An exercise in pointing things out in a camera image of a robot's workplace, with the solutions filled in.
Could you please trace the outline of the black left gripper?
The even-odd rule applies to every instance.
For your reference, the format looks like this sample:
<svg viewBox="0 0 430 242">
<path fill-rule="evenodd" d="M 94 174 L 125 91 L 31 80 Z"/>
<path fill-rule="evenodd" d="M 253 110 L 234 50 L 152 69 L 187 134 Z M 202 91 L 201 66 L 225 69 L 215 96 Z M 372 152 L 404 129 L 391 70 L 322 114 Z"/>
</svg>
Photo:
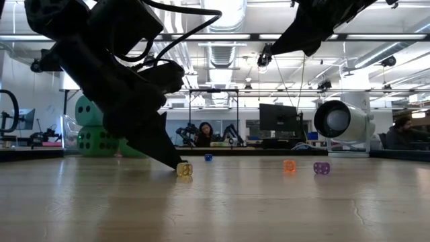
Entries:
<svg viewBox="0 0 430 242">
<path fill-rule="evenodd" d="M 165 130 L 167 113 L 157 113 L 166 97 L 156 85 L 116 62 L 104 47 L 80 38 L 60 40 L 43 56 L 58 63 L 99 107 L 114 136 L 170 168 L 187 162 Z"/>
</svg>

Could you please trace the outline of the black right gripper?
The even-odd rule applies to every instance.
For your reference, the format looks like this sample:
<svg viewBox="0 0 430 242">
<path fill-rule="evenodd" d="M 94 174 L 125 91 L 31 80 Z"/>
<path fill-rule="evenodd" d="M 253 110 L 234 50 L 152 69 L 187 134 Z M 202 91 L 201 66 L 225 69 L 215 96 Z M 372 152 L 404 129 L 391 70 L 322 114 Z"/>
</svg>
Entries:
<svg viewBox="0 0 430 242">
<path fill-rule="evenodd" d="M 312 56 L 334 29 L 349 23 L 370 6 L 370 0 L 296 0 L 294 26 L 290 26 L 271 46 L 272 55 L 302 51 Z"/>
</svg>

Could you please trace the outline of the large green foam die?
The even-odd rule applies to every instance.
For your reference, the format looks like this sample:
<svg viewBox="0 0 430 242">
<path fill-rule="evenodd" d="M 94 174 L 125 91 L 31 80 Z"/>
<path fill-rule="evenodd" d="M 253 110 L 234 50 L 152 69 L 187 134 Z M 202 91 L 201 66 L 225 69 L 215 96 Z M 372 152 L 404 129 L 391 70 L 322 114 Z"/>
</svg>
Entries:
<svg viewBox="0 0 430 242">
<path fill-rule="evenodd" d="M 119 141 L 119 151 L 121 156 L 126 158 L 147 158 L 144 153 L 141 153 L 140 151 L 137 151 L 132 147 L 128 146 L 128 141 L 125 138 Z"/>
<path fill-rule="evenodd" d="M 113 157 L 119 146 L 114 138 L 102 126 L 84 126 L 77 137 L 77 150 L 84 157 Z"/>
</svg>

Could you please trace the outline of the small yellow die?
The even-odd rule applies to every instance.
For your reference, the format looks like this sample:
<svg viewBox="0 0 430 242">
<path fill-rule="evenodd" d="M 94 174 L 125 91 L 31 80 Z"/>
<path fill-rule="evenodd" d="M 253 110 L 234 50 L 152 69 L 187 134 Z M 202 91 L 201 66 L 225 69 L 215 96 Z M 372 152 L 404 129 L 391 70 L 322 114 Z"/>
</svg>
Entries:
<svg viewBox="0 0 430 242">
<path fill-rule="evenodd" d="M 179 177 L 191 177 L 193 174 L 193 165 L 191 163 L 179 163 L 176 169 Z"/>
</svg>

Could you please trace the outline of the large teal foam die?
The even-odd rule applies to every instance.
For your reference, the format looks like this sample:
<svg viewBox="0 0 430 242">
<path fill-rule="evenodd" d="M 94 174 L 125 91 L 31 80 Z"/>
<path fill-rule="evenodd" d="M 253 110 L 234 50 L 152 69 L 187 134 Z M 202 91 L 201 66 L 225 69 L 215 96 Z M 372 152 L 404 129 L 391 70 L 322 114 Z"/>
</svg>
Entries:
<svg viewBox="0 0 430 242">
<path fill-rule="evenodd" d="M 101 126 L 103 113 L 92 101 L 82 95 L 75 105 L 75 119 L 80 126 Z"/>
</svg>

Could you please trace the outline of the person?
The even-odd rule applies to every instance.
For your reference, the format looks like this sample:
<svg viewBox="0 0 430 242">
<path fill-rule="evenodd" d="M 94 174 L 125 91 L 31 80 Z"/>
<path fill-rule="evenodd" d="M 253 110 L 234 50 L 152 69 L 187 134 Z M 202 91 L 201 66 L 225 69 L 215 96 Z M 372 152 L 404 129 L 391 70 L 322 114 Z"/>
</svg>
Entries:
<svg viewBox="0 0 430 242">
<path fill-rule="evenodd" d="M 386 133 L 386 148 L 390 150 L 420 150 L 416 143 L 427 141 L 430 141 L 430 132 L 412 129 L 408 117 L 396 119 Z"/>
<path fill-rule="evenodd" d="M 196 147 L 210 147 L 214 140 L 213 128 L 208 122 L 202 122 L 199 126 L 199 132 L 194 136 Z"/>
</svg>

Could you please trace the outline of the black monitor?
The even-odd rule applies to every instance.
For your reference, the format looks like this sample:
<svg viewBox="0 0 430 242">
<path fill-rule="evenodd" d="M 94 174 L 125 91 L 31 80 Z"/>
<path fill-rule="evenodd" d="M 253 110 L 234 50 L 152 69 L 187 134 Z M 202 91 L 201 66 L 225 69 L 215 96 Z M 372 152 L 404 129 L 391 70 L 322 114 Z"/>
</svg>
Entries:
<svg viewBox="0 0 430 242">
<path fill-rule="evenodd" d="M 300 121 L 294 106 L 259 104 L 259 129 L 299 132 Z"/>
</svg>

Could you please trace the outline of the clear plastic bin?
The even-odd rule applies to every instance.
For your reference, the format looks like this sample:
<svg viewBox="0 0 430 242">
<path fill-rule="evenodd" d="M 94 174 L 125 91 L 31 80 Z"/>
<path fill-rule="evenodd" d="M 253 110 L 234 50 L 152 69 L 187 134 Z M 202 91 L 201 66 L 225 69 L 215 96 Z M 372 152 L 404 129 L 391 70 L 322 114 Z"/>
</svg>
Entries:
<svg viewBox="0 0 430 242">
<path fill-rule="evenodd" d="M 60 117 L 61 131 L 62 131 L 62 147 L 64 149 L 76 149 L 77 148 L 77 137 L 81 126 L 77 124 L 74 118 L 67 115 Z"/>
</svg>

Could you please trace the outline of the grey-screen monitor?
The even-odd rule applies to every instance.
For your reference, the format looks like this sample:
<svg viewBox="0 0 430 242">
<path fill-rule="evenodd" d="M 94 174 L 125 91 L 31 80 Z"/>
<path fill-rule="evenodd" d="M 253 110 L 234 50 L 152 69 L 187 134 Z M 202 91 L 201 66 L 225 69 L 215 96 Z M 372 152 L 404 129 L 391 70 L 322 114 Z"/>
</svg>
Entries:
<svg viewBox="0 0 430 242">
<path fill-rule="evenodd" d="M 34 125 L 34 116 L 36 110 L 33 109 L 19 109 L 19 130 L 32 130 Z"/>
</svg>

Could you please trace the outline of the small purple die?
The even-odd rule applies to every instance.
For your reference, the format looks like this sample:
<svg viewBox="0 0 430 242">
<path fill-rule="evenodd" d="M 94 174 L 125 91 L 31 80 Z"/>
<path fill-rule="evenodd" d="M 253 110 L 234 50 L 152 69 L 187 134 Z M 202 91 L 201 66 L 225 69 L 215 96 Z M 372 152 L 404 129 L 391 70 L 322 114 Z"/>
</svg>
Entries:
<svg viewBox="0 0 430 242">
<path fill-rule="evenodd" d="M 328 162 L 316 162 L 313 165 L 315 174 L 328 175 L 331 170 L 331 165 Z"/>
</svg>

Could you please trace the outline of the overhead frame beam with lights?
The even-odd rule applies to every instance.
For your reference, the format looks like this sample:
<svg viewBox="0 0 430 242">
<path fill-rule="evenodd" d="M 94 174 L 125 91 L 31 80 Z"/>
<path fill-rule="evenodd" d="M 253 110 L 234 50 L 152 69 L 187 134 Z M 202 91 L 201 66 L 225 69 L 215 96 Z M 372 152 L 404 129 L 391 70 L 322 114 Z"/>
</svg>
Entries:
<svg viewBox="0 0 430 242">
<path fill-rule="evenodd" d="M 186 39 L 190 42 L 274 42 L 281 34 L 194 34 Z M 4 34 L 0 42 L 51 42 L 36 34 Z M 338 33 L 329 36 L 326 42 L 430 42 L 430 33 L 410 34 L 350 34 Z"/>
</svg>

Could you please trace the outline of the large silver ventilation duct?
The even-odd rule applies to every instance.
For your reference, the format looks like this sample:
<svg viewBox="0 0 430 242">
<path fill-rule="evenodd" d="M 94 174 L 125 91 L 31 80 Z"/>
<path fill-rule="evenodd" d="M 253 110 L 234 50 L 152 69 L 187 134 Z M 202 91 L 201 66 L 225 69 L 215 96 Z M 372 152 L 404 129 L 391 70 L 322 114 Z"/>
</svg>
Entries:
<svg viewBox="0 0 430 242">
<path fill-rule="evenodd" d="M 240 32 L 245 20 L 247 0 L 200 0 L 204 9 L 222 12 L 216 22 L 208 26 L 208 32 Z"/>
</svg>

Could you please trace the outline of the slim silver ventilation duct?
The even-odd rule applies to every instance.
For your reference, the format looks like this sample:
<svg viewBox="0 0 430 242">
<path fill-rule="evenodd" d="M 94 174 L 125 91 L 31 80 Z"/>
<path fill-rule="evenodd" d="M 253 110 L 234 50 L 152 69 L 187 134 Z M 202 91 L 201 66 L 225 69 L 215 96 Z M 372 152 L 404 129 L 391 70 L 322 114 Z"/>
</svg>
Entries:
<svg viewBox="0 0 430 242">
<path fill-rule="evenodd" d="M 413 44 L 415 44 L 415 42 L 387 42 L 359 57 L 354 62 L 354 68 L 366 68 L 412 46 Z"/>
</svg>

